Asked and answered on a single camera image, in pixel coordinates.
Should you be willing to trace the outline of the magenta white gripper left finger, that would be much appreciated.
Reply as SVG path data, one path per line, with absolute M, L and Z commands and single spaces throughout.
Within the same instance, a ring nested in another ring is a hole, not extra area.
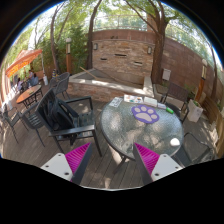
M 87 143 L 67 154 L 57 153 L 42 169 L 79 185 L 92 154 L 92 144 Z

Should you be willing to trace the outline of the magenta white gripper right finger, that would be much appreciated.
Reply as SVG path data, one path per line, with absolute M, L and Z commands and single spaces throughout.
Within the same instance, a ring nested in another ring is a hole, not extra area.
M 159 155 L 138 143 L 133 145 L 133 154 L 144 185 L 182 169 L 169 155 Z

